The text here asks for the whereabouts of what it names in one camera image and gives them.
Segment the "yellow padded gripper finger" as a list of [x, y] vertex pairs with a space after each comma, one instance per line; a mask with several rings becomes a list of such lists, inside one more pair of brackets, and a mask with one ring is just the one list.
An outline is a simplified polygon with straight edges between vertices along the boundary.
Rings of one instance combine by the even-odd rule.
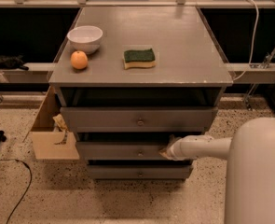
[[169, 144], [171, 145], [171, 144], [175, 143], [178, 140], [180, 140], [180, 137], [176, 137], [175, 135], [172, 134], [170, 136], [170, 139], [169, 139]]
[[167, 150], [166, 149], [161, 149], [160, 151], [159, 151], [159, 154], [163, 157], [163, 158], [165, 158], [165, 159], [167, 159], [167, 160], [171, 160], [172, 159], [172, 157], [170, 157], [168, 154], [167, 154]]

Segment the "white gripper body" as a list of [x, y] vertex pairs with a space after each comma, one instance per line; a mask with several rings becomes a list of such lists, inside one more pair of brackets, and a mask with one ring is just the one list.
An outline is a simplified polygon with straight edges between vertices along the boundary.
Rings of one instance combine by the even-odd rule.
[[167, 154], [172, 157], [172, 161], [183, 161], [188, 158], [188, 154], [185, 151], [187, 146], [187, 137], [180, 137], [180, 140], [173, 144], [168, 144], [166, 147]]

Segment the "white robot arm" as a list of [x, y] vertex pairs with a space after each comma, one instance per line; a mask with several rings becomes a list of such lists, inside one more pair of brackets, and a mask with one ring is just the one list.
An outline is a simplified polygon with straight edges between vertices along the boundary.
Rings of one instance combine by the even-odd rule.
[[225, 224], [275, 224], [275, 118], [252, 119], [229, 138], [171, 137], [171, 161], [213, 157], [227, 162]]

